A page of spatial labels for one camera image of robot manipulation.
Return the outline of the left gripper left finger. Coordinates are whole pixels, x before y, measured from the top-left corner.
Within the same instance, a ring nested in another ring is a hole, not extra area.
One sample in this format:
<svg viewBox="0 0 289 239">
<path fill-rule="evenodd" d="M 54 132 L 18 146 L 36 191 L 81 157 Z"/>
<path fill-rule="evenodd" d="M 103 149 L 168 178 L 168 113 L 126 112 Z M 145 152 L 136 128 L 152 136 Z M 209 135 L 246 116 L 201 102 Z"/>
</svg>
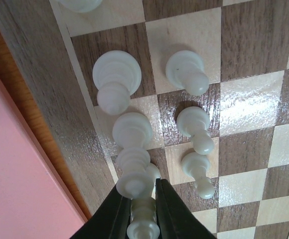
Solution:
<svg viewBox="0 0 289 239">
<path fill-rule="evenodd" d="M 101 206 L 71 238 L 126 239 L 130 224 L 131 200 L 112 188 Z"/>
</svg>

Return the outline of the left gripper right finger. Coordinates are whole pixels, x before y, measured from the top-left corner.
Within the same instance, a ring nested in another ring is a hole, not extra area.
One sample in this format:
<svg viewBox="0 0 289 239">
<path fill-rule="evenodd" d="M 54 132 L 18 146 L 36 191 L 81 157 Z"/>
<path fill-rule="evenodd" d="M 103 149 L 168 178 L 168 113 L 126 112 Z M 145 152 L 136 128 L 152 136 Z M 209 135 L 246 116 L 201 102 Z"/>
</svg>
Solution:
<svg viewBox="0 0 289 239">
<path fill-rule="evenodd" d="M 166 179 L 156 179 L 156 218 L 160 239 L 214 239 Z"/>
</svg>

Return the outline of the white chess king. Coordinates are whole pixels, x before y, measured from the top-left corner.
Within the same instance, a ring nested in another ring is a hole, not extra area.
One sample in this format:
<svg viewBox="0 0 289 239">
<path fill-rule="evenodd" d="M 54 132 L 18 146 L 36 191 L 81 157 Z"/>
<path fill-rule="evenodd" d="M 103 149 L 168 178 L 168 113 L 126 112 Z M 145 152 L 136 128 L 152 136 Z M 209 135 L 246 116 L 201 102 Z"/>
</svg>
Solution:
<svg viewBox="0 0 289 239">
<path fill-rule="evenodd" d="M 150 163 L 146 172 L 153 181 L 153 188 L 149 196 L 144 199 L 135 199 L 131 202 L 131 223 L 127 228 L 129 239 L 157 239 L 160 235 L 156 223 L 155 186 L 156 179 L 161 178 L 159 169 Z"/>
</svg>

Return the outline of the white chess pawn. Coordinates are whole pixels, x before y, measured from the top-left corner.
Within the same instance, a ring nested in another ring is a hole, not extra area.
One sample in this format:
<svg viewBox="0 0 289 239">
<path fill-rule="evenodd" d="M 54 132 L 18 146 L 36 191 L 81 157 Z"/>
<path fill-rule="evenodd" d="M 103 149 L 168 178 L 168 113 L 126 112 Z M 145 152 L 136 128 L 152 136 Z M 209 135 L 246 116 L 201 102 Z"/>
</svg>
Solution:
<svg viewBox="0 0 289 239">
<path fill-rule="evenodd" d="M 176 124 L 179 132 L 190 139 L 197 153 L 207 155 L 213 151 L 214 142 L 208 131 L 210 117 L 205 110 L 195 106 L 187 107 L 179 113 Z"/>
<path fill-rule="evenodd" d="M 165 74 L 172 85 L 185 89 L 192 96 L 201 96 L 209 88 L 203 60 L 193 51 L 174 53 L 167 61 Z"/>
<path fill-rule="evenodd" d="M 202 199 L 211 199 L 214 196 L 215 188 L 211 179 L 206 176 L 210 168 L 210 161 L 206 155 L 188 153 L 181 160 L 181 168 L 184 174 L 195 180 L 194 186 Z"/>
</svg>

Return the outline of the white chess queen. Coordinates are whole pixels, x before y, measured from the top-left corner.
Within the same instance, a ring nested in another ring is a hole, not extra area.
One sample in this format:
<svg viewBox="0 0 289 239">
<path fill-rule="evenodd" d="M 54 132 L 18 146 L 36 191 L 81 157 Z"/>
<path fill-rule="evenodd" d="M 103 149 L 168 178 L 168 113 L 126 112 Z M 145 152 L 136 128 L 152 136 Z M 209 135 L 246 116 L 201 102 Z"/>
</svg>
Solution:
<svg viewBox="0 0 289 239">
<path fill-rule="evenodd" d="M 117 191 L 126 198 L 150 197 L 154 182 L 146 172 L 150 155 L 145 149 L 152 138 L 152 127 L 148 118 L 140 113 L 126 113 L 114 123 L 112 135 L 122 148 L 117 165 L 122 175 L 116 183 Z"/>
</svg>

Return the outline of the white chess bishop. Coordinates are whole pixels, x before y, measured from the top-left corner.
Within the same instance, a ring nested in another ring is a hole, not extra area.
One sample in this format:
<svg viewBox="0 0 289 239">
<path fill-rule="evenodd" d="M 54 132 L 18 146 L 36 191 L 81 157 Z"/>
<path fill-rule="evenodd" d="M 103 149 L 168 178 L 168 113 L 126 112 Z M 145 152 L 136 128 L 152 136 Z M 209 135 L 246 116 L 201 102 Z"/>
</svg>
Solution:
<svg viewBox="0 0 289 239">
<path fill-rule="evenodd" d="M 106 52 L 93 66 L 93 82 L 98 89 L 97 103 L 102 111 L 114 116 L 123 113 L 137 91 L 142 72 L 137 60 L 121 50 Z"/>
</svg>

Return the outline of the white chess knight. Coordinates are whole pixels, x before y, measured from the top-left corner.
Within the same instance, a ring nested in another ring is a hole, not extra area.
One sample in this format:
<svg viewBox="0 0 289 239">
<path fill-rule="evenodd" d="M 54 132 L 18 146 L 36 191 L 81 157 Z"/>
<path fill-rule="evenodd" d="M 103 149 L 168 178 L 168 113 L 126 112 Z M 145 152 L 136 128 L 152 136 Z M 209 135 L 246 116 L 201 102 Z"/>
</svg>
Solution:
<svg viewBox="0 0 289 239">
<path fill-rule="evenodd" d="M 59 0 L 58 2 L 71 11 L 86 13 L 96 9 L 102 0 Z"/>
</svg>

